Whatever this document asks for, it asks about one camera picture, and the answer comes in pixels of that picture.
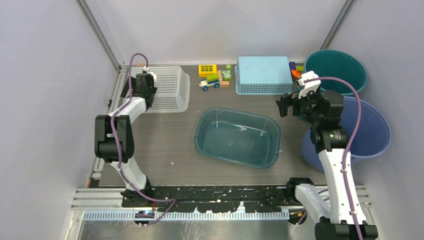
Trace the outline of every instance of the yellow toy block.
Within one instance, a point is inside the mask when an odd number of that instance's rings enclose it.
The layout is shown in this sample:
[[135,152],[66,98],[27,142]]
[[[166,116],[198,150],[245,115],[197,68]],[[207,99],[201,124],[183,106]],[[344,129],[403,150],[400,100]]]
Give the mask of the yellow toy block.
[[199,78],[205,78],[209,74],[217,73],[217,65],[208,64],[208,65],[199,65]]

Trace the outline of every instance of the teal bucket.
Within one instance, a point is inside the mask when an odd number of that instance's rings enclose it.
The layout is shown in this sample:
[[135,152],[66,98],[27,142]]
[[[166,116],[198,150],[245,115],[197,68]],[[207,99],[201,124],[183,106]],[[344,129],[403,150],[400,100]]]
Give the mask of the teal bucket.
[[[314,71],[319,77],[336,77],[350,83],[359,93],[367,85],[364,67],[351,55],[336,50],[320,50],[312,53],[304,64],[304,73]],[[333,90],[344,96],[353,92],[344,84],[336,81],[321,82],[321,91]]]

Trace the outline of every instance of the white plastic basket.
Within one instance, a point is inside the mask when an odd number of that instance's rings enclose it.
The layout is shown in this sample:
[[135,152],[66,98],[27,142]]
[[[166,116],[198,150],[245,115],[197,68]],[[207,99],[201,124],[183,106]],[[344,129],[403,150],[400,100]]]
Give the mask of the white plastic basket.
[[[146,113],[181,113],[187,110],[190,99],[190,76],[180,66],[152,66],[157,75],[153,104]],[[143,72],[142,67],[131,68],[131,77]]]

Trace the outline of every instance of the metal floor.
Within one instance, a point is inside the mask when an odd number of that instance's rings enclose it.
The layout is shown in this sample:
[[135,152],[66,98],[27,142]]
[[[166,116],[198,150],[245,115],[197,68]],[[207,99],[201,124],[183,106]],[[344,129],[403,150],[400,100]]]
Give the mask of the metal floor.
[[[229,88],[199,87],[198,66],[181,66],[190,76],[188,109],[181,113],[146,113],[132,125],[134,157],[153,186],[166,185],[261,185],[285,184],[290,177],[308,177],[325,184],[324,174],[310,167],[300,155],[302,137],[309,124],[298,117],[280,117],[276,100],[279,95],[238,95],[233,78]],[[223,107],[260,114],[274,119],[281,128],[277,162],[269,168],[254,168],[200,154],[194,136],[202,113]],[[105,164],[101,187],[123,186],[115,169]]]
[[130,221],[84,221],[79,240],[315,240],[315,224],[286,220],[175,221],[136,227]]

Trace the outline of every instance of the mesh basket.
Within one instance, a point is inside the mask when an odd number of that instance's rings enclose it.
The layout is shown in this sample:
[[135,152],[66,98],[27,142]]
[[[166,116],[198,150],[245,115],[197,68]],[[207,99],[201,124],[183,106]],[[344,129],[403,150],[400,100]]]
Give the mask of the mesh basket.
[[293,84],[285,56],[241,56],[235,66],[235,77],[238,94],[290,94]]
[[[181,113],[187,110],[190,99],[190,77],[179,66],[152,66],[148,68],[157,76],[153,104],[146,113]],[[133,67],[131,77],[143,72]]]

